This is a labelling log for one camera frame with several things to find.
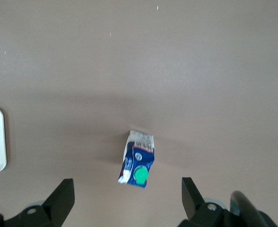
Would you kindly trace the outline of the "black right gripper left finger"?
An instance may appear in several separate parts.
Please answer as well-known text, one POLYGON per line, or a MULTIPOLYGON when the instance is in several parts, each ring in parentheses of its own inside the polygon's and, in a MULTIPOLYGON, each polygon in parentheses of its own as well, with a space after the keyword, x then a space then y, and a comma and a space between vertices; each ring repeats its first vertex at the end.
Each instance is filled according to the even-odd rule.
POLYGON ((73 179, 64 179, 42 205, 24 209, 4 227, 62 227, 75 204, 73 179))

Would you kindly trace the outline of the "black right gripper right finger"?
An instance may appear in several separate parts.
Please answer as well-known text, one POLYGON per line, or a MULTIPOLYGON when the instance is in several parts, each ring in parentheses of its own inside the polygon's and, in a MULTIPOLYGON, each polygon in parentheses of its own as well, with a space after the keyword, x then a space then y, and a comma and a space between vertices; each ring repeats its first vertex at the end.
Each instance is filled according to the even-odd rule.
POLYGON ((204 199, 193 179, 182 178, 182 204, 187 219, 177 227, 232 227, 229 211, 214 199, 204 199))

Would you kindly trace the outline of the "blue white milk carton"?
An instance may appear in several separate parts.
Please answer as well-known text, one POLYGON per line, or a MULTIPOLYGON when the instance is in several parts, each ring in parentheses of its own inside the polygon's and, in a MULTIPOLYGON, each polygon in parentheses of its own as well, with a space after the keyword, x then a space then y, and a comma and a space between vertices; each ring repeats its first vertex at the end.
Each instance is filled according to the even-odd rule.
POLYGON ((131 130, 124 149, 118 183, 145 188, 154 161, 154 136, 131 130))

